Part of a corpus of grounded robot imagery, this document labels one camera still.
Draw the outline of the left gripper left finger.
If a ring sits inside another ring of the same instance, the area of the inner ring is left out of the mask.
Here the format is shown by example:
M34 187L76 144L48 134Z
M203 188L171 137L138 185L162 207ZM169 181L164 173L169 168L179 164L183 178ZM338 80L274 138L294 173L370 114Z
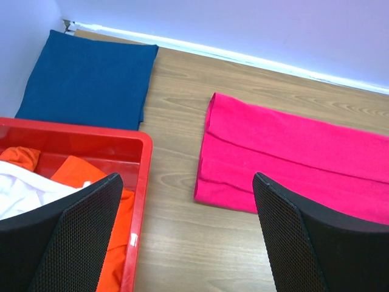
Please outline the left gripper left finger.
M112 173L1 220L1 291L95 291L122 189Z

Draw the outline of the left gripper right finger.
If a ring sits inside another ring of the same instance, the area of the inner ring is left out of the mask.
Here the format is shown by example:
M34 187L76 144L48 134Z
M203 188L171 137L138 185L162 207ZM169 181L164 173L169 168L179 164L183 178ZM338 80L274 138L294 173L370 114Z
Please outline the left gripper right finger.
M332 210L262 173L252 185L277 291L388 291L388 225Z

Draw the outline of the magenta t shirt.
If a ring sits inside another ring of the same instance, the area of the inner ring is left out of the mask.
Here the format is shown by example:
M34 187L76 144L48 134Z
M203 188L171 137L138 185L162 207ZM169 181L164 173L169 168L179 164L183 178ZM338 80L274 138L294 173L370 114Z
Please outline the magenta t shirt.
M209 103L194 199L256 212L263 173L338 212L388 223L388 138L249 105L215 93Z

